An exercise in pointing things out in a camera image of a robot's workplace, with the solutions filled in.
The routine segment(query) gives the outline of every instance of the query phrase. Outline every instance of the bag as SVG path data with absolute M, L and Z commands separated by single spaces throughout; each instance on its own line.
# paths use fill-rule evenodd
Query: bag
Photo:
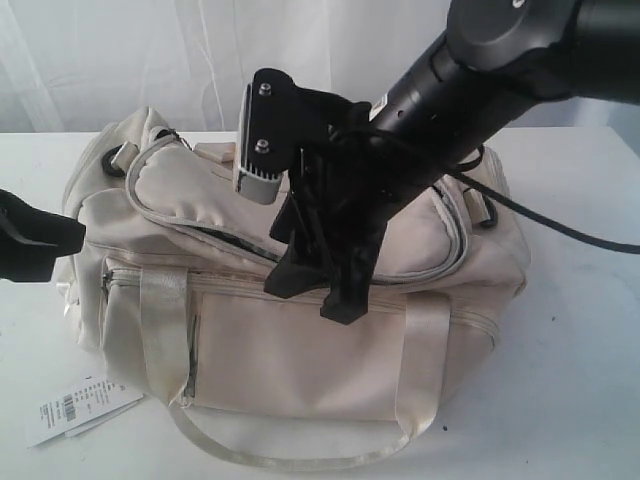
M 369 313 L 344 326 L 319 315 L 327 291 L 263 292 L 285 250 L 268 231 L 288 187 L 270 206 L 235 194 L 232 149 L 192 151 L 152 109 L 89 144 L 63 201 L 87 226 L 62 279 L 77 342 L 104 357 L 110 380 L 157 397 L 189 440 L 224 460 L 321 470 L 392 455 L 493 351 L 500 312 L 529 264 L 514 216 L 443 178 L 391 220 Z M 508 194 L 490 149 L 470 175 Z M 388 420 L 401 435 L 356 457 L 264 458 L 209 438 L 186 415 L 190 405 Z

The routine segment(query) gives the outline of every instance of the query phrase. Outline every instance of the white backdrop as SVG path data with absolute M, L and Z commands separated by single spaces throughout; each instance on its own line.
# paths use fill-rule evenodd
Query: white backdrop
M 375 101 L 444 29 L 449 0 L 0 0 L 0 131 L 92 131 L 142 105 L 181 130 L 233 130 L 263 66 Z M 573 100 L 518 125 L 607 125 Z

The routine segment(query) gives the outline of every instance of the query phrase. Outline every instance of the bag handle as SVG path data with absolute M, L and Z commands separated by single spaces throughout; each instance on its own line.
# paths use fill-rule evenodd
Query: bag handle
M 216 458 L 290 472 L 351 468 L 402 450 L 436 417 L 449 338 L 450 303 L 445 296 L 427 292 L 408 295 L 395 406 L 401 437 L 385 448 L 353 457 L 285 459 L 225 447 L 198 428 L 180 406 L 189 377 L 187 270 L 144 267 L 140 289 L 140 327 L 151 390 L 165 404 L 182 434 Z

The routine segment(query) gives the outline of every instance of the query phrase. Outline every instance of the screw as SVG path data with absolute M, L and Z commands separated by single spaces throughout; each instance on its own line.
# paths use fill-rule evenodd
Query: screw
M 268 97 L 269 95 L 271 95 L 271 85 L 269 83 L 261 84 L 258 93 L 263 97 Z
M 256 142 L 256 152 L 269 153 L 269 142 L 267 142 L 264 138 L 258 140 Z

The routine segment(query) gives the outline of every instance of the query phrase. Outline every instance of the white table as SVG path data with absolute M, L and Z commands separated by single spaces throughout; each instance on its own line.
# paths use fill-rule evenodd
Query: white table
M 0 187 L 58 210 L 91 136 L 0 135 Z M 489 143 L 515 199 L 576 228 L 640 243 L 640 159 L 612 130 L 512 129 Z M 441 409 L 432 431 L 398 457 L 323 477 L 638 478 L 640 258 L 521 224 L 533 253 L 529 287 L 508 308 L 496 353 Z M 210 459 L 153 400 L 79 437 L 26 449 L 27 405 L 99 372 L 100 362 L 70 339 L 54 284 L 0 282 L 0 304 L 0 478 L 282 478 Z M 266 437 L 268 421 L 235 424 L 223 430 L 236 444 L 296 448 Z M 335 437 L 329 453 L 357 438 Z

